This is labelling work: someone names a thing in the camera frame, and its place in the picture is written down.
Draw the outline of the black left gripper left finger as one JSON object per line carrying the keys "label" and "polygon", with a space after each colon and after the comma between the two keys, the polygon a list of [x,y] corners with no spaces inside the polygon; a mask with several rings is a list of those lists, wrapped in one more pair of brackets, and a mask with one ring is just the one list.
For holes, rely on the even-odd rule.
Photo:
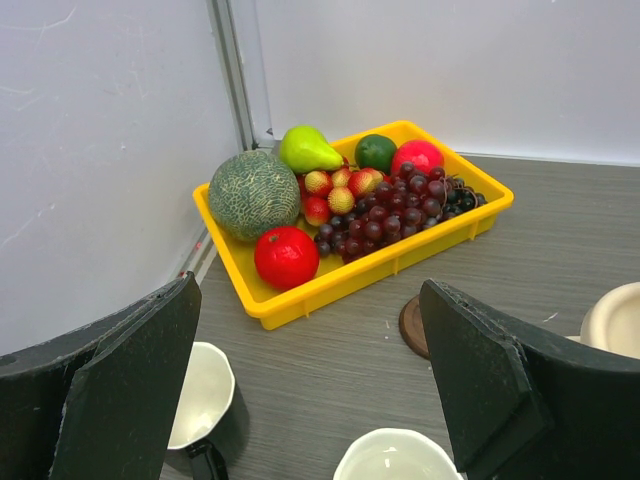
{"label": "black left gripper left finger", "polygon": [[187,273],[85,327],[2,355],[2,478],[158,478],[201,299]]}

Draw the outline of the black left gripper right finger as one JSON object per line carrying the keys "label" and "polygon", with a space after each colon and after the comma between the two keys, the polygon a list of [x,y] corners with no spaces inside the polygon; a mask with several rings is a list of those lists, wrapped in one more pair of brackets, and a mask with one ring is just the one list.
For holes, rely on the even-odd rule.
{"label": "black left gripper right finger", "polygon": [[639,363],[444,282],[419,306],[454,463],[470,479],[635,479]]}

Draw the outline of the cream three-tier cake stand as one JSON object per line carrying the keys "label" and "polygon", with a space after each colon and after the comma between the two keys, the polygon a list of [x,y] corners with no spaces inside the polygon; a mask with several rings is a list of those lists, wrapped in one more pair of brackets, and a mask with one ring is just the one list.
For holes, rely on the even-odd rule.
{"label": "cream three-tier cake stand", "polygon": [[599,350],[638,359],[639,283],[619,286],[601,297],[587,312],[577,336],[567,339]]}

